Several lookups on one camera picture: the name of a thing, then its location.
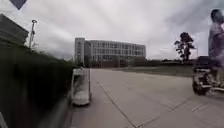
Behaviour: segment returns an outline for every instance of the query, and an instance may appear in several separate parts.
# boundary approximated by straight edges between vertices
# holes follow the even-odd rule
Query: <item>cloud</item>
[[[75,37],[116,40],[147,46],[147,58],[177,58],[173,42],[189,32],[207,54],[209,14],[223,0],[28,0],[18,12],[0,0],[0,12],[27,30],[36,19],[39,50],[72,57]]]

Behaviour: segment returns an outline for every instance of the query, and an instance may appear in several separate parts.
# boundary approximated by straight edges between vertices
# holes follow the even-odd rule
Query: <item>tire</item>
[[[194,93],[199,96],[204,96],[209,90],[207,88],[202,88],[201,85],[198,85],[195,81],[193,81],[192,87]]]

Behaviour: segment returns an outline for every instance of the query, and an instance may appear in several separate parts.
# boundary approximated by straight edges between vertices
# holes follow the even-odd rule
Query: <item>person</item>
[[[215,76],[216,85],[222,86],[224,81],[224,16],[219,9],[211,12],[212,25],[209,32],[209,57],[212,60],[212,67],[217,71]]]

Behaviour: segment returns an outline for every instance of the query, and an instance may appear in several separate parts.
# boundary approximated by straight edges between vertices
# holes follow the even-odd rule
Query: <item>lamp post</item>
[[[31,49],[31,42],[33,41],[33,38],[34,38],[34,24],[37,23],[36,20],[32,20],[32,29],[31,29],[31,32],[30,32],[30,41],[29,41],[29,48]]]

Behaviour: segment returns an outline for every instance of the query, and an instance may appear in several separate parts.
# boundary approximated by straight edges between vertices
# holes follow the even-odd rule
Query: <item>pavement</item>
[[[92,102],[70,128],[223,128],[224,95],[197,96],[191,78],[91,69]]]

